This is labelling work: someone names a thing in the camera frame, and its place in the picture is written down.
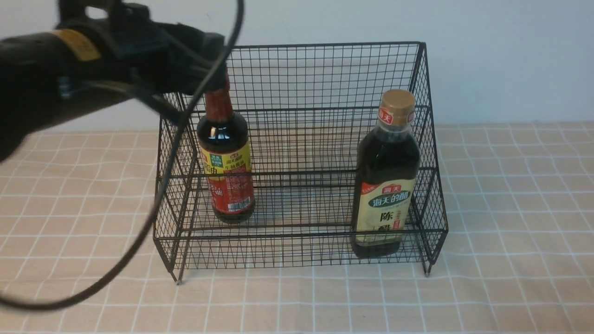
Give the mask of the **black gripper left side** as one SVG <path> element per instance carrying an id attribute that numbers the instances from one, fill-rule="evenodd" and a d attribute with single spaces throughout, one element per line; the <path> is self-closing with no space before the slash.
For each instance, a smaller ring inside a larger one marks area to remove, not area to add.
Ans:
<path id="1" fill-rule="evenodd" d="M 58 101 L 117 101 L 90 82 L 110 82 L 129 99 L 130 91 L 149 95 L 193 95 L 223 54 L 225 36 L 197 28 L 155 22 L 147 6 L 121 0 L 60 0 L 56 41 L 81 35 L 82 60 L 71 47 L 56 47 Z"/>

